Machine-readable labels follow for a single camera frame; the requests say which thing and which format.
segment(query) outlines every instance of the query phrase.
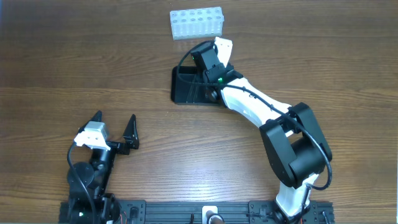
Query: wooden table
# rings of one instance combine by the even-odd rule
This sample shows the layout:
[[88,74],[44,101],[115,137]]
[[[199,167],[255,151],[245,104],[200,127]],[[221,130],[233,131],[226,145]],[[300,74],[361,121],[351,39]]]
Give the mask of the wooden table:
[[[0,222],[58,221],[68,147],[97,110],[115,141],[137,115],[140,149],[118,156],[109,183],[118,198],[275,198],[279,180],[255,126],[222,107],[170,100],[172,68],[203,39],[173,41],[169,11],[211,6],[223,8],[236,70],[314,110],[333,183],[311,198],[333,202],[338,223],[395,222],[398,4],[365,0],[5,0]],[[90,155],[78,148],[73,160]]]

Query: wood grain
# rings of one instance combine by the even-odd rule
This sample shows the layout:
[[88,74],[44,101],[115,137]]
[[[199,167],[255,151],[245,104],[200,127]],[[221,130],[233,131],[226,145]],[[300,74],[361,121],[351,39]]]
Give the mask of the wood grain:
[[398,3],[383,0],[3,1],[0,222],[57,222],[67,148],[97,110],[112,140],[137,115],[140,149],[118,156],[109,184],[118,198],[274,199],[279,181],[256,127],[221,107],[170,101],[172,67],[202,40],[174,42],[169,11],[211,6],[223,8],[235,68],[314,110],[333,183],[312,199],[333,202],[338,223],[395,222]]

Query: white connector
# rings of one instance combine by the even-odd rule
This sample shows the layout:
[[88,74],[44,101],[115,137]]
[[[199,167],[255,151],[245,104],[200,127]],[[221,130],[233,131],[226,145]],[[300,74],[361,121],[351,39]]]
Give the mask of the white connector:
[[170,12],[173,40],[221,36],[224,16],[221,7]]

